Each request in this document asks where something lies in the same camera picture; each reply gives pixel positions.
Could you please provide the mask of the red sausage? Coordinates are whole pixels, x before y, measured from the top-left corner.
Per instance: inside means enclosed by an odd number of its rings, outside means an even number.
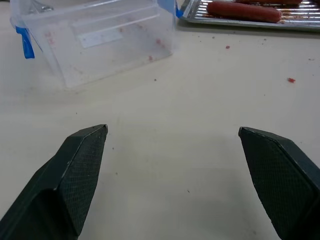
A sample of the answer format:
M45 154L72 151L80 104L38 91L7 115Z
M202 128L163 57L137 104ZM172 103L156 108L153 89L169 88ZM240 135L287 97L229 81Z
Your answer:
M231 1L210 2L206 10L210 15L256 22L278 23L282 18L282 13L275 8Z
M275 5L299 5L303 0L235 0L242 4L275 4Z

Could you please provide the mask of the silver metal baking tray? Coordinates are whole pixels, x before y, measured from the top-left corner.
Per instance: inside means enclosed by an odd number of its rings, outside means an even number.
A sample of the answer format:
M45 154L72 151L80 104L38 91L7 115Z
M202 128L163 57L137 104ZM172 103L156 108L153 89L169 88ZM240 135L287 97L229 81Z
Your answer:
M320 33L320 0L184 0L189 23Z

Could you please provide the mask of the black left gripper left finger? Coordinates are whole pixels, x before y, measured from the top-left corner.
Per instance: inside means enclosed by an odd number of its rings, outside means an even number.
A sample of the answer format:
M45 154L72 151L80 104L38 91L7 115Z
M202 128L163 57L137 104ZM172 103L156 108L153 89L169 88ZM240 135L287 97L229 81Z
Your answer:
M108 127L68 136L27 182L0 220L0 240L78 240L103 158Z

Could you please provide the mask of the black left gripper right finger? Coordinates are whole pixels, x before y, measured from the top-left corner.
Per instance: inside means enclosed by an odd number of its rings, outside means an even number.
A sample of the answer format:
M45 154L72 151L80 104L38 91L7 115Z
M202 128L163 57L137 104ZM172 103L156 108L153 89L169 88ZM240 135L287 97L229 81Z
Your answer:
M281 240L320 240L320 168L290 139L240 127L258 198Z

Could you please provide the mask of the clear plastic container blue clips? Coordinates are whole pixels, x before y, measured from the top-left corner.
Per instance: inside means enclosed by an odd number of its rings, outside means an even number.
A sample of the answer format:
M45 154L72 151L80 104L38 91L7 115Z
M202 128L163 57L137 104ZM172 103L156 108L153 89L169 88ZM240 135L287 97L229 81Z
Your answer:
M9 0L26 59L36 44L68 88L170 56L177 0Z

